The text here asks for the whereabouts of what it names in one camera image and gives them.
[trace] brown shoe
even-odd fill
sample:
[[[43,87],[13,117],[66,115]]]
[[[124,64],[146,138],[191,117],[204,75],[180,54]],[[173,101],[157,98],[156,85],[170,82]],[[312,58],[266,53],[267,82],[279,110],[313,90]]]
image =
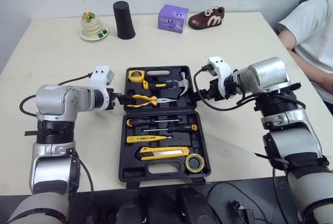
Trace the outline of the brown shoe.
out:
[[[188,19],[188,24],[195,30],[203,30],[221,25],[223,18],[224,8],[213,6],[199,14],[191,16]]]

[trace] tissue box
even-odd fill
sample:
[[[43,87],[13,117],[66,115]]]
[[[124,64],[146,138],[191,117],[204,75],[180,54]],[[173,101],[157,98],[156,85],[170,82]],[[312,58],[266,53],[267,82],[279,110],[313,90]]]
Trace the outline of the tissue box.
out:
[[[158,14],[158,28],[182,33],[187,13],[187,8],[165,4]]]

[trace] silver robot arm segment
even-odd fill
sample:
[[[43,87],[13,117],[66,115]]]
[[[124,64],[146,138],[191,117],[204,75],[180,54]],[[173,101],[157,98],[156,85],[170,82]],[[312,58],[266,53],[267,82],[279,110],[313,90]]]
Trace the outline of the silver robot arm segment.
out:
[[[332,223],[333,173],[304,108],[298,107],[302,103],[293,91],[300,84],[291,84],[285,64],[273,57],[231,72],[222,58],[211,57],[203,69],[218,76],[208,91],[200,91],[205,98],[218,101],[242,93],[255,98],[254,110],[261,111],[269,131],[263,137],[267,156],[259,156],[285,172],[302,223]]]
[[[44,85],[36,93],[37,131],[30,169],[32,196],[14,211],[8,223],[67,223],[69,195],[80,181],[74,126],[78,112],[112,109],[115,99],[107,89],[114,73],[97,66],[90,86]]]

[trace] pliers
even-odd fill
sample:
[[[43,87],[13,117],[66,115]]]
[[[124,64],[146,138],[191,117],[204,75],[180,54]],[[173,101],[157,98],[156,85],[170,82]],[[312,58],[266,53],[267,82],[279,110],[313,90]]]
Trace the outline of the pliers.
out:
[[[147,105],[152,105],[154,107],[157,106],[158,103],[169,103],[169,102],[175,102],[176,99],[170,99],[170,98],[157,98],[156,96],[146,96],[146,95],[131,95],[133,99],[142,99],[146,100],[148,102],[134,105],[134,104],[127,104],[126,106],[129,108],[141,108]]]

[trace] white shoelace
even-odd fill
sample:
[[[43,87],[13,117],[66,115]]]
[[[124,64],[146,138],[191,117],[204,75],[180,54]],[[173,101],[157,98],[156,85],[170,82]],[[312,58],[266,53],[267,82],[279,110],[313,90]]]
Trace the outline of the white shoelace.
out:
[[[213,13],[213,9],[218,9],[217,6],[212,6],[212,7],[209,7],[207,8],[205,11],[204,11],[204,15],[206,17],[210,16],[212,13]]]

